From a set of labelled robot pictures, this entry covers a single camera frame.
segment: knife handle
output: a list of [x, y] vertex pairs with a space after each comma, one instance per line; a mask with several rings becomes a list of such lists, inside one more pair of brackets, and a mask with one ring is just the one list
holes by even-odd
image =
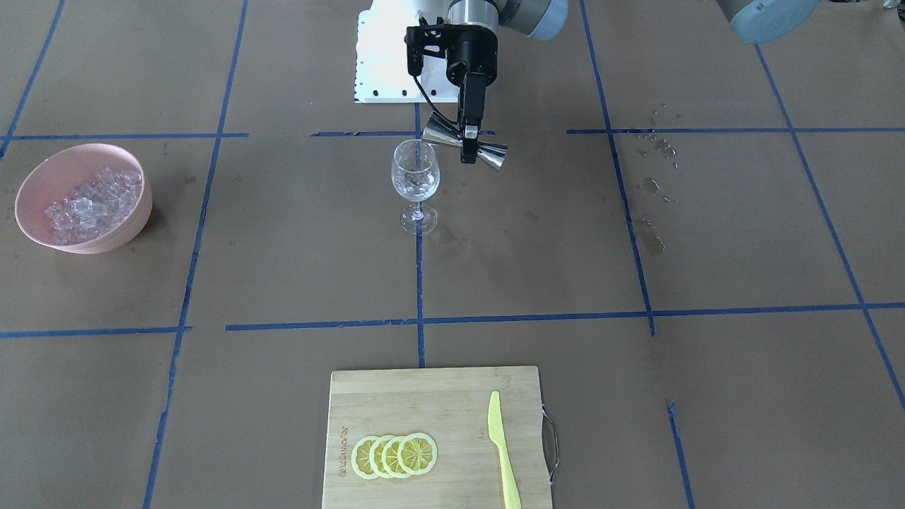
[[512, 464], [509, 461], [509, 450], [499, 447], [500, 450], [500, 476], [503, 479], [503, 503], [506, 509], [521, 509], [519, 489], [515, 486], [515, 474], [512, 473]]

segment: wooden cutting board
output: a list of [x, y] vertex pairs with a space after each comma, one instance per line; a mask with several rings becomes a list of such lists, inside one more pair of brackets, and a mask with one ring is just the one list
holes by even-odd
[[[493, 390], [500, 392], [522, 507], [552, 509], [536, 366], [334, 371], [323, 509], [502, 509], [500, 460], [487, 436]], [[366, 480], [352, 470], [360, 438], [416, 431], [437, 443], [437, 461], [427, 474]]]

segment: pink bowl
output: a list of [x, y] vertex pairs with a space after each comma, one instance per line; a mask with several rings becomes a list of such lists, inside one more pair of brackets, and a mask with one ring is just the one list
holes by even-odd
[[[98, 238], [79, 244], [53, 244], [55, 230], [44, 210], [66, 197], [81, 182], [94, 178], [104, 166], [132, 168], [141, 174], [141, 194], [135, 208], [119, 226]], [[151, 215], [151, 203], [151, 187], [135, 156], [115, 145], [87, 143], [57, 152], [32, 170], [15, 197], [15, 221], [22, 233], [40, 245], [68, 253], [104, 253], [138, 235]]]

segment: metal jigger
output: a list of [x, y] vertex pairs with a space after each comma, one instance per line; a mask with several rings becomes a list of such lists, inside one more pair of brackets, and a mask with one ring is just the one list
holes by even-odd
[[[435, 113], [431, 114], [431, 119], [427, 121], [424, 128], [423, 139], [448, 145], [450, 147], [461, 147], [462, 139], [459, 138], [458, 126], [447, 122]], [[506, 158], [506, 152], [509, 145], [500, 143], [478, 142], [478, 157], [485, 163], [491, 165], [491, 168], [500, 171], [503, 166], [503, 160]]]

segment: cutting board handle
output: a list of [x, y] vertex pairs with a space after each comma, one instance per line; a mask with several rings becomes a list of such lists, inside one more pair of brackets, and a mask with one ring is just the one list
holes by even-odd
[[[550, 485], [552, 486], [554, 478], [557, 475], [557, 470], [559, 469], [559, 436], [557, 435], [557, 426], [553, 423], [553, 419], [547, 413], [547, 405], [541, 403], [540, 411], [544, 415], [543, 423], [546, 424], [547, 429], [549, 429], [550, 442], [552, 442], [551, 446], [553, 447], [553, 450], [550, 451], [548, 434], [544, 433], [544, 430], [541, 430], [540, 438], [544, 444], [544, 459], [547, 461], [547, 470], [550, 473]], [[550, 454], [553, 455], [552, 464], [547, 452], [550, 452]]]

